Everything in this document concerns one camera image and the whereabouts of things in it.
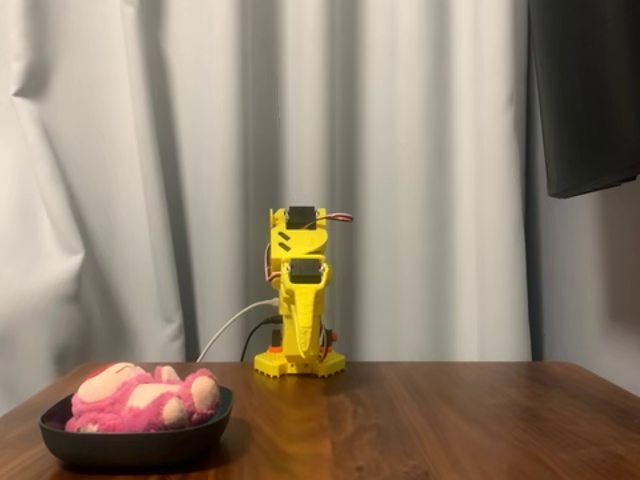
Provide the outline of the yellow gripper black servo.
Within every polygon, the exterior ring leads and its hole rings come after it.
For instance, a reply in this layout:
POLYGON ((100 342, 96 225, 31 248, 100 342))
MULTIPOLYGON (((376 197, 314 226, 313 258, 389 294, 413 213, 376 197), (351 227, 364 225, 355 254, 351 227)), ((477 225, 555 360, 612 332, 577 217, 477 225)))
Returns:
POLYGON ((282 347, 286 356, 308 358, 317 351, 317 335, 322 311, 322 289, 331 278, 324 255, 287 257, 281 265, 281 283, 291 293, 280 291, 283 317, 282 347))

